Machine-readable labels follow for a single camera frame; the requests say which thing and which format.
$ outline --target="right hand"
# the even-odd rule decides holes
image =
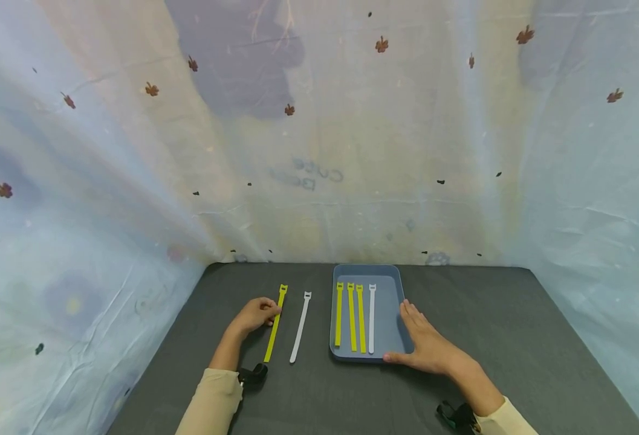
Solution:
[[[404,299],[399,306],[401,319],[414,342],[414,352],[384,354],[387,363],[401,364],[422,372],[448,375],[463,358],[469,358],[460,348],[449,342],[433,328],[416,306]]]

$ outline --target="hand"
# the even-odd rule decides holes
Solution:
[[[272,326],[273,317],[280,311],[280,307],[272,299],[264,297],[252,299],[232,320],[228,329],[235,330],[246,337],[263,324]]]
[[[402,364],[422,372],[449,375],[458,361],[467,359],[466,353],[449,342],[433,328],[416,306],[404,299],[399,306],[401,319],[414,342],[413,353],[388,352],[383,360],[387,363]]]

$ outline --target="forearm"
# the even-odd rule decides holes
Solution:
[[[246,337],[245,333],[233,327],[232,325],[225,330],[222,339],[215,349],[213,359],[210,360],[208,368],[218,370],[237,371],[239,364],[239,350],[242,347],[242,341]]]
[[[484,369],[465,353],[457,357],[447,374],[478,416],[489,416],[505,402],[501,391],[486,376]]]
[[[501,391],[493,385],[478,362],[465,353],[447,373],[474,411],[483,435],[537,435]]]
[[[236,372],[206,369],[176,435],[226,435],[241,400]]]
[[[177,435],[227,434],[242,399],[237,365],[244,338],[245,334],[233,326],[225,331],[179,423]]]

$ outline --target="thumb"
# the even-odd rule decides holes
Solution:
[[[409,363],[411,362],[411,353],[387,352],[384,354],[382,359],[386,363],[409,366]]]

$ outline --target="yellow cable tie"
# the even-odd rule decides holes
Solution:
[[[360,353],[366,353],[365,349],[365,316],[362,311],[362,284],[355,286],[355,290],[358,292],[358,329],[360,331]]]
[[[351,312],[351,352],[358,352],[355,344],[355,308],[353,307],[353,283],[348,283],[348,311]]]
[[[341,346],[341,299],[343,294],[343,283],[336,283],[336,334],[334,337],[334,346]]]
[[[283,300],[285,299],[285,294],[288,292],[288,286],[286,284],[280,285],[280,295],[278,296],[278,306],[283,308]],[[271,361],[271,353],[273,352],[273,344],[275,343],[275,335],[278,332],[278,324],[280,323],[280,313],[273,318],[273,328],[271,329],[271,337],[268,339],[268,347],[266,347],[266,356],[264,357],[264,362],[267,363]]]

